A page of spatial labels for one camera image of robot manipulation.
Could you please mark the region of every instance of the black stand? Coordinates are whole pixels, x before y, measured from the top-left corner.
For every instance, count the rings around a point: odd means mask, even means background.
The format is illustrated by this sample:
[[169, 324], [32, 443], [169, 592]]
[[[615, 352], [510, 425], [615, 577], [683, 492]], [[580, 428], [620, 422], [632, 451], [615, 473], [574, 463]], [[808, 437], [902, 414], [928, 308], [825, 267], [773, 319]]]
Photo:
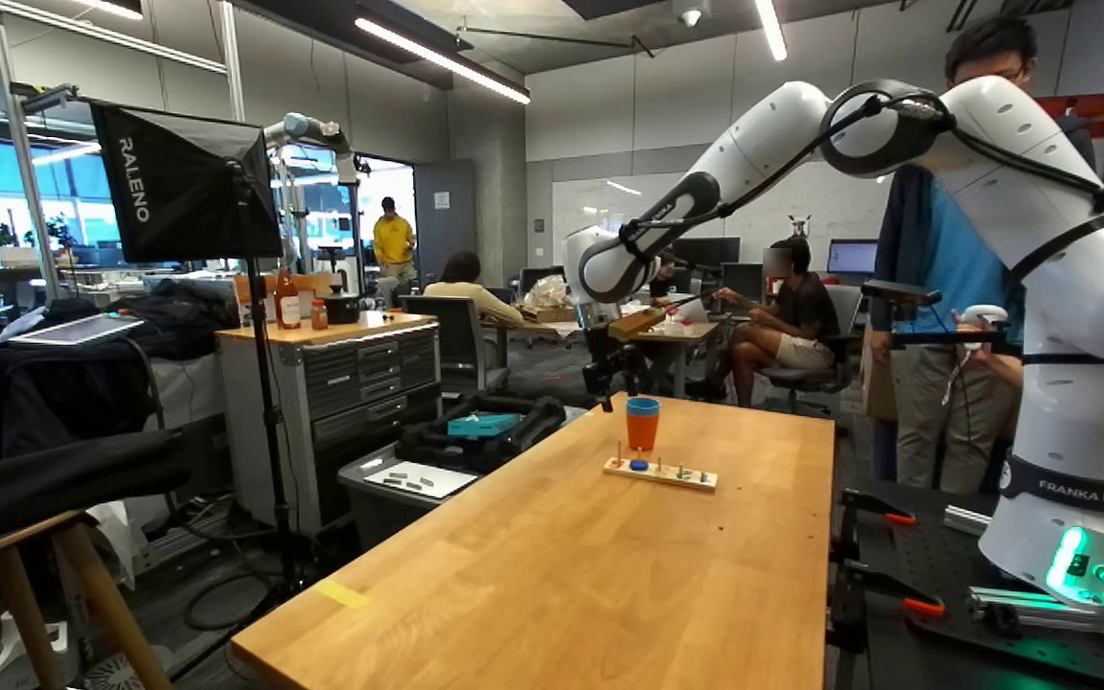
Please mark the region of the black stand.
[[284, 468], [279, 468], [279, 437], [275, 437], [275, 397], [273, 397], [273, 359], [267, 359], [267, 313], [262, 308], [262, 278], [253, 259], [246, 259], [246, 282], [248, 282], [248, 328], [253, 328], [253, 356], [258, 356], [258, 386], [262, 386], [262, 425], [267, 437], [267, 463], [273, 463], [273, 518], [275, 518], [275, 552], [279, 552], [279, 583], [262, 598], [262, 605], [246, 618], [262, 618], [298, 593], [298, 577], [292, 563], [292, 527], [289, 527], [289, 492], [284, 492]]

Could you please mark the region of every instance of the cabinet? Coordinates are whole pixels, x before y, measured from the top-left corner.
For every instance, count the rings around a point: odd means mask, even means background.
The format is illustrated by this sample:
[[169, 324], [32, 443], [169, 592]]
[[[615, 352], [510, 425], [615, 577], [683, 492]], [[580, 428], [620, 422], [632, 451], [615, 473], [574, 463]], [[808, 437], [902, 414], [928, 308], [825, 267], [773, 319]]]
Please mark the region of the cabinet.
[[[267, 336], [279, 473], [298, 537], [348, 522], [336, 468], [437, 420], [437, 324], [363, 313], [356, 328], [273, 331]], [[273, 468], [248, 331], [219, 333], [219, 375], [233, 455], [233, 499], [273, 527]]]

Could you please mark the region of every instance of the green light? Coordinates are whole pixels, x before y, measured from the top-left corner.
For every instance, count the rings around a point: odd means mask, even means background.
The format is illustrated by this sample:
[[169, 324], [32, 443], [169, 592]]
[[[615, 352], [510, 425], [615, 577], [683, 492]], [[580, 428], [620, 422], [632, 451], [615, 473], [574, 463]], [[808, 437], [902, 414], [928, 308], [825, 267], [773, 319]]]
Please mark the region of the green light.
[[1058, 592], [1065, 598], [1085, 598], [1090, 602], [1090, 586], [1085, 578], [1081, 583], [1070, 583], [1070, 568], [1076, 559], [1076, 552], [1085, 547], [1085, 528], [1070, 527], [1058, 541], [1058, 552], [1049, 559], [1049, 572], [1046, 572], [1046, 592]]

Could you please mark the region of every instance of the blue object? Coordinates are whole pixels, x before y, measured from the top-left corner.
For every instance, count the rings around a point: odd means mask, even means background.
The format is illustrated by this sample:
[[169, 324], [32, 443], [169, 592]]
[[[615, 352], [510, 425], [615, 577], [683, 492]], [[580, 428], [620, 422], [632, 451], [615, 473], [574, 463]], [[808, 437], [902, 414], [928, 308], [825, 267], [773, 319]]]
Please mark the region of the blue object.
[[628, 398], [628, 414], [661, 414], [661, 398], [653, 398], [653, 397], [632, 397], [632, 398]]
[[518, 422], [520, 414], [469, 414], [469, 420], [454, 420], [446, 434], [457, 443], [485, 443], [485, 437], [503, 437]]

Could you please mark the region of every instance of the keyboard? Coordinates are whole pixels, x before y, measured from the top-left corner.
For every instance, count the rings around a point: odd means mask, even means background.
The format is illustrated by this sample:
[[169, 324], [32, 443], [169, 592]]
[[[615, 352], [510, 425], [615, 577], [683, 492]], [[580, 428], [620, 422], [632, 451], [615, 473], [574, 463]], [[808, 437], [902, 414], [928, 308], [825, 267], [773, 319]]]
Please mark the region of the keyboard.
[[87, 319], [59, 324], [59, 328], [45, 328], [45, 331], [27, 331], [27, 333], [20, 333], [13, 343], [73, 349], [73, 345], [86, 345], [86, 343], [100, 343], [100, 336], [110, 336], [110, 333], [138, 331], [138, 328], [143, 328], [143, 319], [126, 319], [126, 313], [87, 313]]

